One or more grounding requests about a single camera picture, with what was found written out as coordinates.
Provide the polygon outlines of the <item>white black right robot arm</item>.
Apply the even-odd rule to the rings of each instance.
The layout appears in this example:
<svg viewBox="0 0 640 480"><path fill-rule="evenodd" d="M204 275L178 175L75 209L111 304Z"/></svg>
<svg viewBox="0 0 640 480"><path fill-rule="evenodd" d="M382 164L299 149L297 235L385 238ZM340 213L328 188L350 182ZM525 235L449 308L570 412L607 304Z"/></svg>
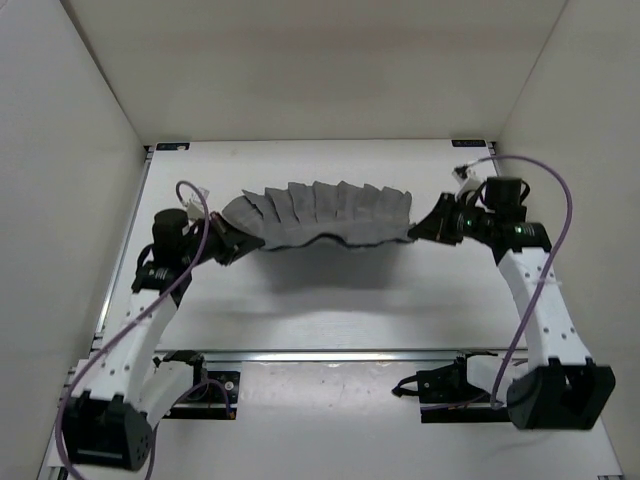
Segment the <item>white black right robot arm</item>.
<svg viewBox="0 0 640 480"><path fill-rule="evenodd" d="M473 353L448 376L449 391L471 400L484 391L520 430L590 430L616 385L613 370L597 364L571 320L553 271L556 244L545 227L526 219L529 185L519 178L465 181L443 193L409 231L414 240L487 246L520 316L513 343L524 341L527 361Z"/></svg>

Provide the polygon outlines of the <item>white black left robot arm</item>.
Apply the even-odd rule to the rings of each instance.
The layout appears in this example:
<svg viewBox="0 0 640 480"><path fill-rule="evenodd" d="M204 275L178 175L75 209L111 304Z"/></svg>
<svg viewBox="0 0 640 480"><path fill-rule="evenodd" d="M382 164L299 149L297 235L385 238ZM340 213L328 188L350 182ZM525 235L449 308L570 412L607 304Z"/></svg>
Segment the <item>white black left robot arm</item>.
<svg viewBox="0 0 640 480"><path fill-rule="evenodd" d="M56 419L56 447L75 478L78 464L140 470L173 403L206 392L209 373L197 353L164 360L151 373L155 349L196 266L210 260L228 266L265 244L217 212L191 221L176 208L155 215L152 238L138 255L124 318L75 375Z"/></svg>

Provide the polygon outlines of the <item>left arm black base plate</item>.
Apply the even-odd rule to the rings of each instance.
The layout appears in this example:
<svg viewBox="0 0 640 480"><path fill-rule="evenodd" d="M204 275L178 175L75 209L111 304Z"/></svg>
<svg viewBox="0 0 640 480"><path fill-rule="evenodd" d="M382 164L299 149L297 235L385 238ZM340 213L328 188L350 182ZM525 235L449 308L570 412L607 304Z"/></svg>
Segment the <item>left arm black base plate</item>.
<svg viewBox="0 0 640 480"><path fill-rule="evenodd" d="M172 407L166 418L233 421L237 417L241 372L208 370L209 382Z"/></svg>

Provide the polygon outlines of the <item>grey pleated skirt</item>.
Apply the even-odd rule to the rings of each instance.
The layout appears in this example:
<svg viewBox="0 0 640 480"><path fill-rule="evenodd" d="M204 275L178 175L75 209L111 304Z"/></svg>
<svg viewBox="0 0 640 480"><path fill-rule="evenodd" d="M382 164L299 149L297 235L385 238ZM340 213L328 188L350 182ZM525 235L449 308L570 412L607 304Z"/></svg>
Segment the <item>grey pleated skirt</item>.
<svg viewBox="0 0 640 480"><path fill-rule="evenodd" d="M245 190L224 207L222 217L261 239L267 251L301 248L320 239L365 248L410 241L412 200L409 192L370 184L290 182L285 189Z"/></svg>

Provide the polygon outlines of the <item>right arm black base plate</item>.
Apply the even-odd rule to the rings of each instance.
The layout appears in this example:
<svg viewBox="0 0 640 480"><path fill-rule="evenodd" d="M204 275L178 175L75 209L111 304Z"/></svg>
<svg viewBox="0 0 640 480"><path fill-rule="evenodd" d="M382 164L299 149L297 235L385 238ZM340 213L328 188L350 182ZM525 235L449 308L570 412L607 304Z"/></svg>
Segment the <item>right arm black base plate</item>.
<svg viewBox="0 0 640 480"><path fill-rule="evenodd" d="M505 409L489 406L489 394L470 385L456 365L416 372L422 424L509 423Z"/></svg>

